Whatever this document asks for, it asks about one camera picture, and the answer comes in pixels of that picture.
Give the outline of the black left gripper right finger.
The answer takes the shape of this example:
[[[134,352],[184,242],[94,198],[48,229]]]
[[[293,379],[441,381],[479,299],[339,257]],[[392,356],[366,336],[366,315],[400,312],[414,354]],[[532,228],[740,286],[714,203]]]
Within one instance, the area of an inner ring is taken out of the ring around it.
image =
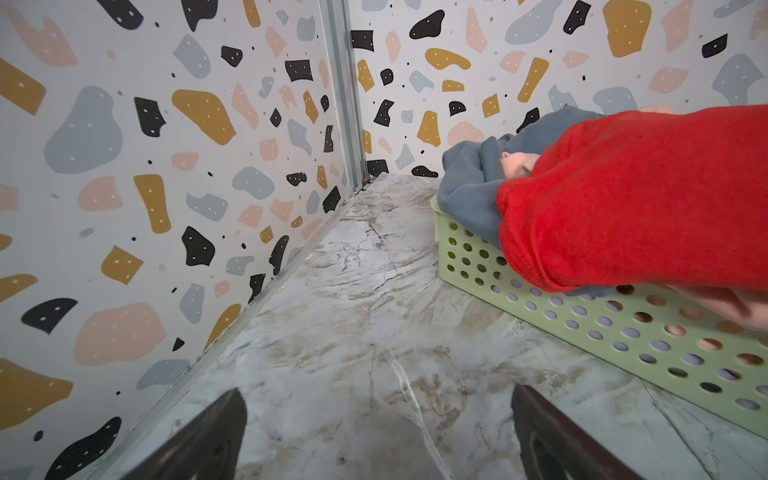
[[[528,479],[638,479],[640,476],[529,385],[511,409]]]

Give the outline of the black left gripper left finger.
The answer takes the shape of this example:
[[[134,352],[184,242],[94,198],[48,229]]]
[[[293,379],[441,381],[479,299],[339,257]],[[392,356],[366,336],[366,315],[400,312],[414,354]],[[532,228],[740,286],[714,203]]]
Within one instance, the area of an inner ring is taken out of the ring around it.
[[[127,479],[233,479],[247,423],[237,389],[216,401],[128,472]]]

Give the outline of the red t shirt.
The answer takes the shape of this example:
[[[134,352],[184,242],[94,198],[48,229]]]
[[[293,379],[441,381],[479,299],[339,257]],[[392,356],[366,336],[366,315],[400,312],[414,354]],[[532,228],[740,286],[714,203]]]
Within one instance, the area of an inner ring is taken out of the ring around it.
[[[767,286],[767,109],[627,111],[569,128],[497,195],[530,284]]]

